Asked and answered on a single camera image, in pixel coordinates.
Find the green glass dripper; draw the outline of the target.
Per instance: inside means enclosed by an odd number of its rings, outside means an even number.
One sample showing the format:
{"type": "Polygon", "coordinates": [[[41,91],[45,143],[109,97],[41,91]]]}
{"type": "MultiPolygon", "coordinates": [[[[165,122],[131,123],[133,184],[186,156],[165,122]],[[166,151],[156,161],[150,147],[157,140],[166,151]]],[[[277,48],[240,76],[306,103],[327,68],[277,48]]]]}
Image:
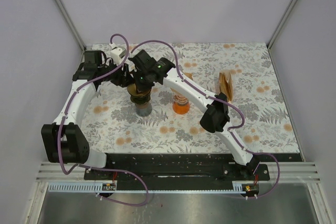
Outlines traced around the green glass dripper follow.
{"type": "Polygon", "coordinates": [[[149,93],[145,95],[137,94],[132,95],[130,99],[136,106],[146,106],[150,102],[151,97],[149,93]]]}

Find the glass beaker with coffee grounds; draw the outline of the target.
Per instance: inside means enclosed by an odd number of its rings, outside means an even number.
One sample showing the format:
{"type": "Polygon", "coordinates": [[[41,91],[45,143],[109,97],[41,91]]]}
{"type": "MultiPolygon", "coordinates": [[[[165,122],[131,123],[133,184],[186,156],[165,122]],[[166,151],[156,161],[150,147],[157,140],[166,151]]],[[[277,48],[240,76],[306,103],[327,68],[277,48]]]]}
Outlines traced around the glass beaker with coffee grounds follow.
{"type": "Polygon", "coordinates": [[[146,104],[135,104],[135,111],[138,116],[145,117],[151,114],[152,112],[152,105],[151,103],[146,104]]]}

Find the clear glass dripper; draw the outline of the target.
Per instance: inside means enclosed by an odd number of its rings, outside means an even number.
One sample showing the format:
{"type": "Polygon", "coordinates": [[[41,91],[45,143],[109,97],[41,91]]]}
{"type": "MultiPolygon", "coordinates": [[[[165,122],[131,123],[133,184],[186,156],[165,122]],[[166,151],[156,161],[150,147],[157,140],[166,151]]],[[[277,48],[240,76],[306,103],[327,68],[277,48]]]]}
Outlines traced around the clear glass dripper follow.
{"type": "Polygon", "coordinates": [[[173,102],[177,103],[179,106],[184,106],[189,103],[189,100],[181,94],[173,93],[173,102]]]}

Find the brown paper coffee filter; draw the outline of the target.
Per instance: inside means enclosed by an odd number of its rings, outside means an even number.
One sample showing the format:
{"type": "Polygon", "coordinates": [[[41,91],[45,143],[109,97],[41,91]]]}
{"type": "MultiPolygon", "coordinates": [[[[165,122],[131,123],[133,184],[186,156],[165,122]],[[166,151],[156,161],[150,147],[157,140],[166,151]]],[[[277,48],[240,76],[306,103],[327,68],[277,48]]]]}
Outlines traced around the brown paper coffee filter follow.
{"type": "MultiPolygon", "coordinates": [[[[186,78],[189,78],[190,80],[193,80],[193,74],[192,73],[185,72],[184,74],[185,74],[186,78]]],[[[171,91],[176,93],[176,94],[181,94],[180,92],[178,92],[178,91],[176,91],[175,89],[172,89],[172,88],[171,88],[171,91]]]]}

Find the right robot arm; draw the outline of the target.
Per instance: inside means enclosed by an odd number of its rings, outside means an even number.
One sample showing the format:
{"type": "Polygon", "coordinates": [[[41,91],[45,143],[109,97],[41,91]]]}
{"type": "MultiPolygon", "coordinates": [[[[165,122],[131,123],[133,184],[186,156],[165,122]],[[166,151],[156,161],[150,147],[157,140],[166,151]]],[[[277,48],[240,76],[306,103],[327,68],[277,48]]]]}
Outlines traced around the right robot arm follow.
{"type": "Polygon", "coordinates": [[[240,176],[250,180],[257,175],[260,159],[247,150],[235,131],[228,115],[228,108],[233,106],[227,102],[223,93],[216,95],[202,88],[182,74],[178,65],[164,57],[155,60],[145,50],[138,52],[130,61],[135,66],[132,74],[139,90],[143,91],[159,83],[186,97],[203,113],[201,127],[217,135],[231,152],[234,161],[240,165],[240,176]]]}

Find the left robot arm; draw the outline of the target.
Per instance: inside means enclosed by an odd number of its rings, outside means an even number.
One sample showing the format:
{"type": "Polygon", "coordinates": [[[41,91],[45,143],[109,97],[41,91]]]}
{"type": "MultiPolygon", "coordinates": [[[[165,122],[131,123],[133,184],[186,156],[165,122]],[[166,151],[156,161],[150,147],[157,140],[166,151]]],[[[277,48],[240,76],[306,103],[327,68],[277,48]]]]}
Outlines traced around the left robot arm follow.
{"type": "Polygon", "coordinates": [[[131,75],[123,59],[127,50],[112,45],[111,56],[101,50],[87,50],[75,74],[69,96],[59,115],[51,124],[41,128],[47,158],[51,163],[79,164],[96,167],[96,174],[109,179],[114,173],[107,155],[92,150],[84,136],[81,125],[85,111],[103,82],[112,82],[119,87],[131,83],[131,75]]]}

